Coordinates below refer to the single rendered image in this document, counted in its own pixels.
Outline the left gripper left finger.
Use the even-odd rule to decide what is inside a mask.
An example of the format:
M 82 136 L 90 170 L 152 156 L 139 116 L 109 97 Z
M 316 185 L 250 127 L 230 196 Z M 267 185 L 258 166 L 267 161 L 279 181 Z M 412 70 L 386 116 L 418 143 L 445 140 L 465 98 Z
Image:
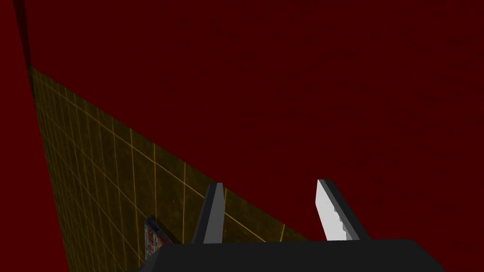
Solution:
M 224 217 L 225 199 L 223 184 L 212 183 L 207 188 L 192 243 L 222 243 Z

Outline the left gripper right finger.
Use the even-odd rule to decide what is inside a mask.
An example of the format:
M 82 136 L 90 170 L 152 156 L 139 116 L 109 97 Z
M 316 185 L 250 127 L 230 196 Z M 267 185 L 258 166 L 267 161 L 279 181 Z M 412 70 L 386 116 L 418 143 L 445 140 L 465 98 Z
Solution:
M 370 239 L 335 183 L 330 179 L 317 181 L 315 204 L 328 241 Z

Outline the framed wall picture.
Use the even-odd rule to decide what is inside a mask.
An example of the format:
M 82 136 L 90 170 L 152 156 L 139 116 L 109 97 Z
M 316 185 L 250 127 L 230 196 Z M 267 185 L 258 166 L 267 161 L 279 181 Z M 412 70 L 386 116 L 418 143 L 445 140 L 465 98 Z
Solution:
M 174 245 L 171 232 L 155 217 L 150 216 L 144 221 L 144 251 L 147 260 L 162 246 Z

